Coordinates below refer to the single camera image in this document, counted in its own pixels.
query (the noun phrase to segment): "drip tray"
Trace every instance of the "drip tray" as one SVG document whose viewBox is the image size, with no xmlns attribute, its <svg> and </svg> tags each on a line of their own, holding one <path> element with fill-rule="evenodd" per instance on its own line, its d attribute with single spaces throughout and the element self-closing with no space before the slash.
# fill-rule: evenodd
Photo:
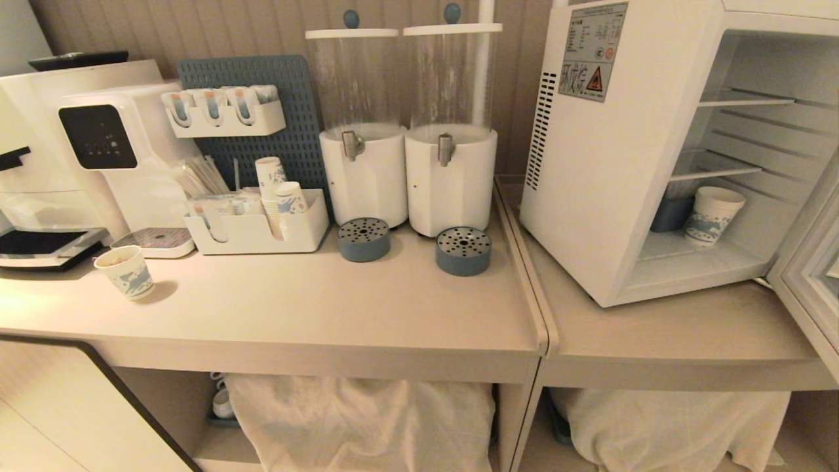
<svg viewBox="0 0 839 472">
<path fill-rule="evenodd" d="M 105 228 L 73 231 L 13 228 L 0 234 L 0 267 L 64 270 L 102 247 Z"/>
<path fill-rule="evenodd" d="M 190 230 L 186 228 L 144 228 L 129 233 L 112 248 L 140 246 L 143 257 L 152 259 L 177 259 L 195 248 Z"/>
</svg>

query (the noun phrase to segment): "towel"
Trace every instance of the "towel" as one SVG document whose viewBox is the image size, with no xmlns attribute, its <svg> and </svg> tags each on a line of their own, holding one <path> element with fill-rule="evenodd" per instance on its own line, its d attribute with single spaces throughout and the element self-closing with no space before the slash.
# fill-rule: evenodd
<svg viewBox="0 0 839 472">
<path fill-rule="evenodd" d="M 490 384 L 230 374 L 266 472 L 491 472 Z"/>
<path fill-rule="evenodd" d="M 574 447 L 608 472 L 763 472 L 790 392 L 550 389 Z"/>
</svg>

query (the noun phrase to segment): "paper cup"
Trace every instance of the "paper cup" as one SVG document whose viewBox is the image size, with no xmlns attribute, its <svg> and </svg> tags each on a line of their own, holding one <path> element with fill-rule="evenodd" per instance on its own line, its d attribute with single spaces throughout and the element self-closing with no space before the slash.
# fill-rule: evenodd
<svg viewBox="0 0 839 472">
<path fill-rule="evenodd" d="M 280 226 L 278 203 L 270 200 L 263 200 L 263 207 L 265 209 L 265 217 L 268 219 L 268 227 L 271 229 L 271 234 L 273 234 L 276 239 L 282 241 L 283 229 Z"/>
<path fill-rule="evenodd" d="M 285 169 L 283 169 L 279 157 L 257 159 L 253 162 L 253 166 L 257 171 L 259 192 L 262 194 L 263 200 L 276 201 L 277 197 L 274 195 L 274 190 L 279 184 L 286 181 Z"/>
<path fill-rule="evenodd" d="M 277 194 L 277 207 L 280 213 L 299 215 L 309 211 L 309 205 L 300 190 L 297 182 L 283 182 L 279 184 L 274 193 Z"/>
<path fill-rule="evenodd" d="M 129 300 L 139 300 L 154 290 L 154 281 L 139 246 L 111 249 L 95 258 L 93 265 Z"/>
<path fill-rule="evenodd" d="M 745 204 L 746 197 L 735 191 L 718 186 L 700 187 L 696 191 L 693 213 L 685 225 L 685 239 L 698 247 L 716 244 Z"/>
</svg>

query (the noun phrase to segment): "mini fridge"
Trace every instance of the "mini fridge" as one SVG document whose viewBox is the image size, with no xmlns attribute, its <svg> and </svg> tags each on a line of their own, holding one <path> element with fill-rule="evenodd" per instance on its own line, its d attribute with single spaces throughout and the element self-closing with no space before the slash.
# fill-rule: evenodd
<svg viewBox="0 0 839 472">
<path fill-rule="evenodd" d="M 555 4 L 539 79 L 521 221 L 598 304 L 767 277 L 839 374 L 839 3 Z M 697 248 L 673 182 L 746 205 Z"/>
</svg>

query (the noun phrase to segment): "caution triangle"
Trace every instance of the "caution triangle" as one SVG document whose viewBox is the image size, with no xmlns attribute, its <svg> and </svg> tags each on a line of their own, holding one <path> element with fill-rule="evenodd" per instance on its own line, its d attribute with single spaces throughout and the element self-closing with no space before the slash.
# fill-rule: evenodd
<svg viewBox="0 0 839 472">
<path fill-rule="evenodd" d="M 594 75 L 591 76 L 591 80 L 588 81 L 588 85 L 586 86 L 586 90 L 591 90 L 592 92 L 603 92 L 603 80 L 600 76 L 600 67 L 597 67 L 597 70 L 594 71 Z"/>
</svg>

